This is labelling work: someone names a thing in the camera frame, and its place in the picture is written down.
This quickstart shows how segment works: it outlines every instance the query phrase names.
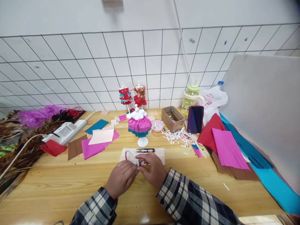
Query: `power strip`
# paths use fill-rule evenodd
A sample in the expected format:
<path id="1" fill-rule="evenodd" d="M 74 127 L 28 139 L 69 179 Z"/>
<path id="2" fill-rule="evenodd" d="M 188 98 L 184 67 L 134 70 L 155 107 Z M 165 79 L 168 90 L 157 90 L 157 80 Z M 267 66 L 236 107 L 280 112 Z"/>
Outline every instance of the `power strip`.
<path id="1" fill-rule="evenodd" d="M 42 141 L 54 140 L 60 145 L 67 145 L 87 124 L 86 120 L 78 120 L 75 124 L 65 122 L 60 128 L 54 131 L 54 134 L 46 135 Z"/>

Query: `plaid shirt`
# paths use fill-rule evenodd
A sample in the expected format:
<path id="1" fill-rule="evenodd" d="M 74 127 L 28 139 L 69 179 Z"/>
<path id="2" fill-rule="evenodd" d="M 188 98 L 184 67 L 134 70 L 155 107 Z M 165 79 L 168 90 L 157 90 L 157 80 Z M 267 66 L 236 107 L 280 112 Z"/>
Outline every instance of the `plaid shirt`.
<path id="1" fill-rule="evenodd" d="M 227 205 L 172 168 L 156 198 L 176 224 L 242 224 Z M 101 187 L 79 207 L 70 225 L 110 225 L 117 216 L 116 206 Z"/>

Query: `plastic bag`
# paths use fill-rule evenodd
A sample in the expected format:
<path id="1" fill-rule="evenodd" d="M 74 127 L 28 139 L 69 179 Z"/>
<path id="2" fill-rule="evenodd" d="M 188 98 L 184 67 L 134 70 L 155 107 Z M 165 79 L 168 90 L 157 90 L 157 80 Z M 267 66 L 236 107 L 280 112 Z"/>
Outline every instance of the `plastic bag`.
<path id="1" fill-rule="evenodd" d="M 227 93 L 221 91 L 218 86 L 203 90 L 202 95 L 205 98 L 203 124 L 206 126 L 215 113 L 220 115 L 218 108 L 226 105 L 228 96 Z"/>
<path id="2" fill-rule="evenodd" d="M 23 126 L 35 128 L 41 126 L 44 120 L 50 119 L 53 115 L 59 114 L 64 108 L 56 105 L 47 105 L 45 108 L 20 111 L 18 115 Z"/>

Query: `white tile wall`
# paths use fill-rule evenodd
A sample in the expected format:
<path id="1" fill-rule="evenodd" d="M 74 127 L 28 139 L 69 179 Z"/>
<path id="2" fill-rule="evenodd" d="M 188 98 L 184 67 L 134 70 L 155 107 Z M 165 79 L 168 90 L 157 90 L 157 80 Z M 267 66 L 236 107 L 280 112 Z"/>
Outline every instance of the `white tile wall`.
<path id="1" fill-rule="evenodd" d="M 122 83 L 146 85 L 145 108 L 180 106 L 191 79 L 200 91 L 237 54 L 300 57 L 300 24 L 0 37 L 0 111 L 48 104 L 126 109 Z M 187 53 L 187 63 L 183 54 Z"/>

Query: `red paper ring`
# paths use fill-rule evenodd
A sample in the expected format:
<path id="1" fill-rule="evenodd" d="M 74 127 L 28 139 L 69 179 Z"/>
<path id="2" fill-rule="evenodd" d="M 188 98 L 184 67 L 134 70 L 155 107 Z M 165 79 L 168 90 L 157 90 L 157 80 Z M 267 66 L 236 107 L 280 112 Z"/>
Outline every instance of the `red paper ring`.
<path id="1" fill-rule="evenodd" d="M 133 151 L 131 151 L 131 150 L 126 150 L 126 151 L 125 151 L 125 159 L 128 160 L 128 159 L 127 159 L 127 155 L 126 155 L 127 152 L 129 152 L 130 154 L 132 154 L 132 156 L 135 158 L 135 161 L 137 162 L 137 166 L 140 166 L 140 163 L 138 162 L 138 159 L 135 157 L 135 154 L 134 154 Z"/>

